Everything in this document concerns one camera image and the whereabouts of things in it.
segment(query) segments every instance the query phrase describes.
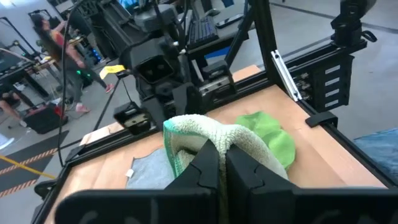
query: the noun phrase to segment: wall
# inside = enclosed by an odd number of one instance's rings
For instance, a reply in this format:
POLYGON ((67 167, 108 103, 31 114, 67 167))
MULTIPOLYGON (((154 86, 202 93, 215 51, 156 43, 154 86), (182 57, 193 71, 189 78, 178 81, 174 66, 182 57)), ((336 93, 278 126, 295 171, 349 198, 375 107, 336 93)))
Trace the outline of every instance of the wall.
MULTIPOLYGON (((38 9, 46 9, 51 16, 57 16, 59 18, 60 16, 46 0, 18 0, 14 1, 14 4, 15 6, 11 6, 9 8, 5 8, 0 4, 0 17, 7 17, 31 44, 31 46, 33 46, 33 48, 36 50, 40 50, 40 48, 36 46, 36 40, 38 40, 39 37, 33 30, 32 21, 27 13, 38 9)), ((0 42, 5 45, 10 45, 13 40, 18 40, 28 52, 32 52, 29 46, 25 44, 25 42, 18 36, 18 34, 14 32, 11 27, 0 23, 0 42)), ((22 53, 18 48, 13 48, 12 50, 17 53, 22 53)))

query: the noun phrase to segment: metal rod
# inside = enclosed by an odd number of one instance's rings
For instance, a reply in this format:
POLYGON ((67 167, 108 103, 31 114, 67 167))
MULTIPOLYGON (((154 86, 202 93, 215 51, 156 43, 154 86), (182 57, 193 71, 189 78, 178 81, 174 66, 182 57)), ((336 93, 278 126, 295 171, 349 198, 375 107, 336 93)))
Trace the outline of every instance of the metal rod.
POLYGON ((14 31, 18 34, 18 36, 30 47, 30 49, 33 50, 33 53, 38 53, 38 52, 31 46, 31 44, 25 39, 25 37, 17 30, 17 28, 10 22, 10 20, 8 20, 7 17, 0 17, 0 19, 6 21, 6 22, 12 27, 12 29, 14 29, 14 31))
POLYGON ((271 52, 277 50, 277 46, 269 0, 252 0, 252 5, 254 8, 254 23, 256 24, 262 60, 266 66, 268 78, 278 85, 279 88, 285 90, 282 79, 272 61, 271 52))
POLYGON ((250 7, 246 15, 243 17, 243 21, 240 24, 238 33, 236 34, 234 40, 232 41, 231 48, 229 49, 227 55, 225 56, 225 62, 227 63, 228 68, 231 67, 232 62, 234 61, 236 55, 238 54, 238 51, 242 46, 246 34, 249 32, 253 20, 254 20, 254 11, 253 7, 250 7))

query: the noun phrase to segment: yellow stripe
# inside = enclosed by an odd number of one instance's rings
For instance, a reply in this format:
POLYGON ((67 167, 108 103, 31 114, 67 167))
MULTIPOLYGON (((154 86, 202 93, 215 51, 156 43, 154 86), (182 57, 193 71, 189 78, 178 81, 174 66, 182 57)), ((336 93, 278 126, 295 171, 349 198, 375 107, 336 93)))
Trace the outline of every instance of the yellow stripe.
MULTIPOLYGON (((41 153, 41 154, 39 154, 39 155, 37 155, 37 156, 35 156, 35 157, 31 157, 31 158, 29 158, 29 159, 26 159, 25 161, 20 162, 20 164, 21 164, 21 165, 30 164, 30 163, 32 163, 32 162, 35 162, 35 161, 41 159, 41 158, 45 158, 45 157, 47 157, 47 156, 51 156, 52 154, 56 153, 56 151, 57 151, 57 148, 48 150, 48 151, 43 152, 43 153, 41 153)), ((2 170, 0 170, 0 175, 1 175, 1 174, 5 174, 6 172, 10 172, 10 171, 12 171, 12 170, 14 170, 14 169, 16 169, 16 168, 18 168, 18 166, 10 166, 10 167, 7 167, 7 168, 5 168, 5 169, 2 169, 2 170)))
POLYGON ((11 164, 14 164, 15 166, 18 166, 18 167, 20 167, 20 168, 22 168, 22 169, 28 170, 29 172, 32 172, 32 173, 34 173, 34 174, 39 174, 39 175, 43 175, 43 176, 48 177, 48 178, 51 178, 51 179, 55 179, 55 177, 54 177, 53 175, 46 174, 46 173, 40 172, 40 171, 38 171, 38 170, 32 169, 32 168, 27 167, 27 166, 25 166, 25 165, 22 165, 22 164, 20 164, 20 163, 18 163, 18 162, 16 162, 16 161, 13 161, 12 159, 8 159, 8 158, 5 157, 5 156, 0 155, 0 159, 5 160, 5 161, 7 161, 7 162, 9 162, 9 163, 11 163, 11 164))
POLYGON ((15 186, 15 187, 13 187, 13 188, 4 190, 4 191, 0 192, 0 198, 1 198, 1 197, 4 197, 4 196, 6 196, 6 195, 9 195, 9 194, 15 193, 15 192, 17 192, 18 190, 22 190, 22 189, 24 189, 24 188, 26 188, 26 187, 29 187, 29 186, 31 186, 31 185, 34 185, 36 182, 37 182, 37 179, 36 179, 36 180, 30 180, 30 181, 27 181, 27 182, 25 182, 25 183, 23 183, 23 184, 20 184, 20 185, 18 185, 18 186, 15 186))

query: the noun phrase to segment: gray cloth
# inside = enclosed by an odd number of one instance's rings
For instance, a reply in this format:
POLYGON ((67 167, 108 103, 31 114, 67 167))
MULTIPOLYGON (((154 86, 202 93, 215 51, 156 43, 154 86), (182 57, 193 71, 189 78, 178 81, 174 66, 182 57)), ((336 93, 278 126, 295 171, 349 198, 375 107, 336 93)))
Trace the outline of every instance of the gray cloth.
POLYGON ((165 149, 158 149, 151 155, 134 159, 134 173, 127 182, 127 189, 165 189, 173 180, 174 174, 165 149))

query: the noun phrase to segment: white label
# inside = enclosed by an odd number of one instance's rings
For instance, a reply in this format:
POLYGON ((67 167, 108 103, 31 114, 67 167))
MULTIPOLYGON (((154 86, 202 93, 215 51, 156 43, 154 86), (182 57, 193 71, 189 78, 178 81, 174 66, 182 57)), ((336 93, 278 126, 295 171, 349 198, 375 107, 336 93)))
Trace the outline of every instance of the white label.
POLYGON ((333 106, 333 105, 335 105, 337 103, 338 103, 338 100, 333 100, 332 102, 329 102, 329 103, 325 104, 325 107, 327 108, 327 107, 333 106))
POLYGON ((341 68, 340 65, 334 66, 333 68, 329 68, 328 70, 325 71, 325 75, 340 70, 340 68, 341 68))
POLYGON ((133 173, 134 173, 134 170, 129 169, 129 170, 127 170, 126 176, 127 176, 128 178, 131 178, 132 175, 133 175, 133 173))
POLYGON ((330 81, 325 82, 325 86, 334 84, 334 83, 336 83, 336 82, 338 82, 338 81, 340 81, 340 78, 334 78, 334 79, 332 79, 332 80, 330 80, 330 81))
POLYGON ((330 92, 328 92, 328 93, 325 94, 325 97, 333 96, 334 94, 337 94, 338 92, 340 92, 339 89, 330 91, 330 92))

